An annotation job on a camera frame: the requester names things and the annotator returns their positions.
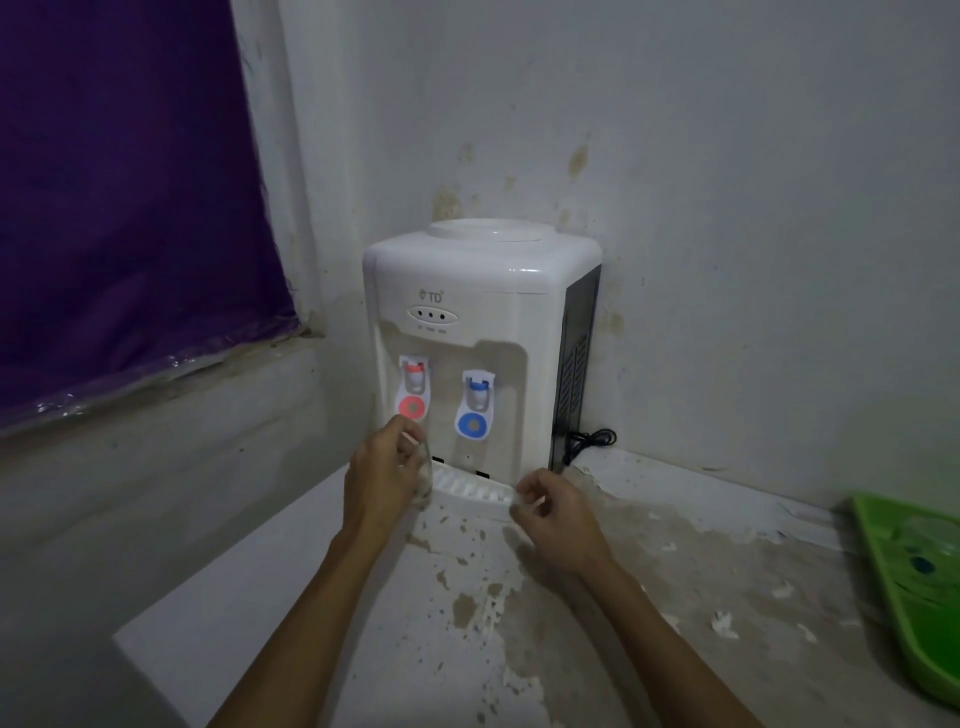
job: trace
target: green tray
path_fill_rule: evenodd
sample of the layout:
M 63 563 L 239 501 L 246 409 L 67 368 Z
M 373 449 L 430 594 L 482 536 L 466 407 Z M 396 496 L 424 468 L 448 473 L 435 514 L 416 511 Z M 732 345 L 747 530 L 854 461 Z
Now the green tray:
M 853 496 L 870 560 L 880 577 L 910 676 L 924 691 L 960 707 L 960 609 L 930 604 L 898 586 L 884 551 L 891 534 L 911 516 L 960 520 L 909 503 L 860 493 Z

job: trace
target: left hand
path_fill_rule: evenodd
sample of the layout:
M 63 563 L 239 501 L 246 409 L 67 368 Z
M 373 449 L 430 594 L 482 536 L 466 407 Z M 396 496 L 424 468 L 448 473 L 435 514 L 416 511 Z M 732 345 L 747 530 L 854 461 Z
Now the left hand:
M 417 442 L 426 439 L 422 427 L 394 415 L 382 429 L 360 443 L 344 478 L 344 530 L 383 547 L 417 490 L 422 464 Z

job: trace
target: hand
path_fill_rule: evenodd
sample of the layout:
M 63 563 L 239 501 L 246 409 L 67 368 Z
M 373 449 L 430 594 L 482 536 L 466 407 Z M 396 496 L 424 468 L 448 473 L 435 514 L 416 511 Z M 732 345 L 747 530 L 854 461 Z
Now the hand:
M 413 499 L 422 465 L 403 433 L 426 439 L 417 423 L 394 415 L 360 443 L 344 478 L 344 530 L 381 548 Z
M 510 515 L 553 566 L 582 578 L 613 559 L 587 497 L 569 480 L 541 468 L 520 480 L 516 491 L 526 505 L 512 506 Z M 545 502 L 531 508 L 541 497 Z

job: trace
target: white water dispenser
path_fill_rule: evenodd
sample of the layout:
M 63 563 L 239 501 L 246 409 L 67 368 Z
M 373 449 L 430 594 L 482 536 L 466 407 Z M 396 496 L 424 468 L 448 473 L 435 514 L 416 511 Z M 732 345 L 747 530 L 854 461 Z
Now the white water dispenser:
M 423 426 L 435 494 L 503 515 L 513 492 L 500 484 L 560 468 L 580 425 L 600 262 L 596 241 L 521 220 L 433 223 L 367 249 L 378 417 Z

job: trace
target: power cord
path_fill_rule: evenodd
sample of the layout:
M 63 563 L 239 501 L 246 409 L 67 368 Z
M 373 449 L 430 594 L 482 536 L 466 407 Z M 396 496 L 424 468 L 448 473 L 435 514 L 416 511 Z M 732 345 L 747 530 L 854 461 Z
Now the power cord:
M 574 458 L 587 448 L 608 448 L 616 442 L 616 433 L 609 427 L 602 427 L 592 435 L 587 432 L 569 432 L 566 435 L 564 450 L 564 465 L 569 465 Z

